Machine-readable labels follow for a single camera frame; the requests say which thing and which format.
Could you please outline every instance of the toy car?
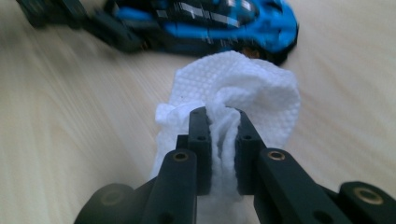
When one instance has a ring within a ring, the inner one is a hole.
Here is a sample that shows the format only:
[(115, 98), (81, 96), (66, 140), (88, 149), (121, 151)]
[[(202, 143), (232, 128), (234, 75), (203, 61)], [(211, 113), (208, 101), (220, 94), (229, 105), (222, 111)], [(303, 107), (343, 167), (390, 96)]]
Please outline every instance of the toy car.
[(122, 51), (206, 55), (236, 50), (280, 64), (298, 24), (283, 0), (106, 0), (90, 17), (79, 0), (17, 0), (35, 28), (83, 28)]
[(236, 50), (283, 63), (298, 23), (283, 0), (109, 0), (105, 11), (152, 49), (204, 55)]

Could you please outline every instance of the wooden table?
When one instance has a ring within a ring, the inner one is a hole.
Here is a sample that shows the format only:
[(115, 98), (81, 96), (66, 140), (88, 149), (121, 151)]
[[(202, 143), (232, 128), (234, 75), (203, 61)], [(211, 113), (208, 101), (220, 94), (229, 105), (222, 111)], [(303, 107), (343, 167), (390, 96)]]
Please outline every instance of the wooden table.
[[(396, 4), (290, 3), (301, 26), (283, 67), (298, 78), (302, 108), (285, 149), (323, 186), (361, 180), (396, 197)], [(196, 59), (37, 31), (15, 1), (2, 1), (0, 223), (72, 223), (102, 186), (145, 183), (156, 105)]]

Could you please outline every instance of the screw hole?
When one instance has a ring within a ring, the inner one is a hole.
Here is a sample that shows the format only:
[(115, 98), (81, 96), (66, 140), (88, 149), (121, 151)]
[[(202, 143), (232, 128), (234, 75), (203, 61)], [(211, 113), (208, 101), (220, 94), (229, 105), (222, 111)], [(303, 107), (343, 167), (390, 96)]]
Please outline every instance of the screw hole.
[(319, 221), (320, 223), (323, 224), (331, 224), (333, 223), (332, 217), (329, 216), (329, 214), (323, 212), (323, 211), (315, 211), (314, 212), (314, 218)]
[(178, 152), (174, 155), (175, 161), (186, 161), (189, 158), (189, 155), (185, 152)]
[(278, 152), (278, 151), (268, 152), (268, 157), (274, 161), (283, 161), (286, 158), (285, 154)]
[(102, 198), (101, 203), (105, 206), (112, 206), (120, 203), (124, 198), (124, 193), (119, 189), (111, 189), (106, 192)]
[(370, 203), (370, 204), (375, 204), (375, 205), (380, 205), (384, 203), (384, 200), (382, 197), (372, 191), (371, 189), (367, 188), (354, 188), (353, 192), (355, 195), (365, 203)]

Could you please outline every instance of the white cloth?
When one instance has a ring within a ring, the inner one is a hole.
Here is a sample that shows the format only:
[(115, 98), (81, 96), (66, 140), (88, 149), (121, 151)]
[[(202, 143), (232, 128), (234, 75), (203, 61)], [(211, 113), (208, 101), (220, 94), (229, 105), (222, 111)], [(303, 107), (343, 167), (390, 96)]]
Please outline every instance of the white cloth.
[(300, 95), (290, 71), (228, 51), (204, 57), (177, 71), (168, 104), (160, 104), (156, 122), (158, 152), (151, 177), (164, 155), (175, 149), (178, 134), (188, 134), (189, 114), (206, 106), (212, 138), (212, 187), (198, 198), (198, 224), (244, 223), (246, 214), (236, 191), (234, 139), (247, 113), (265, 145), (282, 148), (298, 117)]

